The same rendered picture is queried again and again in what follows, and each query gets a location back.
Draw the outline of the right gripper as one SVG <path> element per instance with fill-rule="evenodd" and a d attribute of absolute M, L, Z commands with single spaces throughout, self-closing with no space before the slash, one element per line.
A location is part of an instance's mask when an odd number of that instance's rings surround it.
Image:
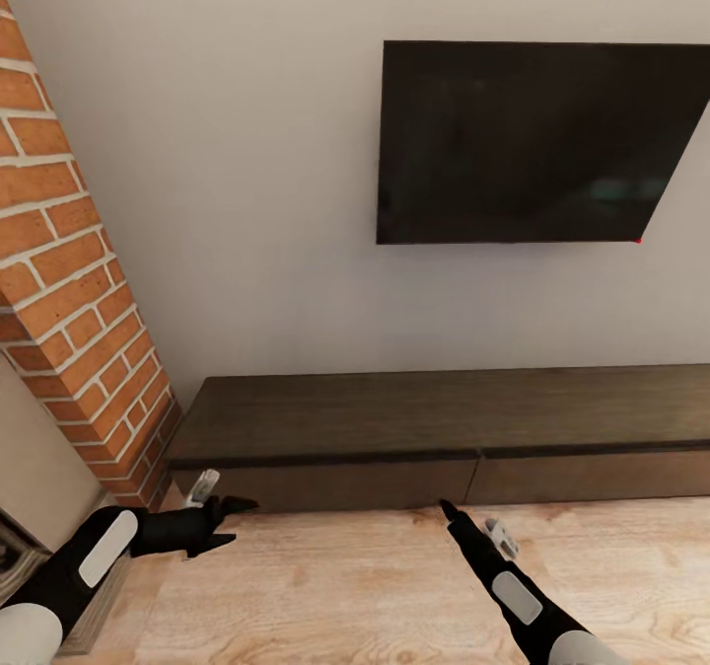
<path fill-rule="evenodd" d="M 455 505 L 447 502 L 445 498 L 441 500 L 440 506 L 450 522 L 448 530 L 451 532 L 451 536 L 459 544 L 461 553 L 470 563 L 470 567 L 475 568 L 474 573 L 477 573 L 477 564 L 475 564 L 477 559 L 487 551 L 495 551 L 497 547 L 481 530 L 476 528 L 473 520 L 464 510 L 458 509 Z"/>

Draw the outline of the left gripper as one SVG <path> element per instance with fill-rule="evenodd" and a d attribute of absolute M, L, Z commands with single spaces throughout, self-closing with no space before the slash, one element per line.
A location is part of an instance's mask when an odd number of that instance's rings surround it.
<path fill-rule="evenodd" d="M 168 511 L 170 517 L 170 535 L 159 554 L 186 550 L 187 556 L 198 557 L 198 554 L 215 550 L 232 542 L 234 535 L 215 535 L 214 530 L 230 514 L 245 513 L 253 510 L 258 503 L 251 498 L 226 496 L 219 503 L 219 496 L 208 497 L 201 507 L 196 509 L 181 509 Z"/>

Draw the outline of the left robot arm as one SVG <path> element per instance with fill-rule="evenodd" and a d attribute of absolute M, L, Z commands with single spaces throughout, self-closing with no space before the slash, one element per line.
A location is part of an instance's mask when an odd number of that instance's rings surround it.
<path fill-rule="evenodd" d="M 186 550 L 215 550 L 234 535 L 214 530 L 230 514 L 253 510 L 251 498 L 208 497 L 220 473 L 200 475 L 183 509 L 151 514 L 147 507 L 107 508 L 92 514 L 0 608 L 0 665 L 50 665 L 117 560 Z"/>

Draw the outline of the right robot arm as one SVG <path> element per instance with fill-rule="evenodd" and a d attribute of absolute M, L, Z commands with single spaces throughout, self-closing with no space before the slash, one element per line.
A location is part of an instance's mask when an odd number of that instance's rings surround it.
<path fill-rule="evenodd" d="M 443 498 L 451 536 L 486 591 L 501 605 L 514 641 L 531 665 L 633 665 L 593 636 L 541 593 L 533 580 L 506 559 L 519 544 L 499 519 L 476 528 L 461 508 Z M 501 551 L 499 550 L 501 549 Z"/>

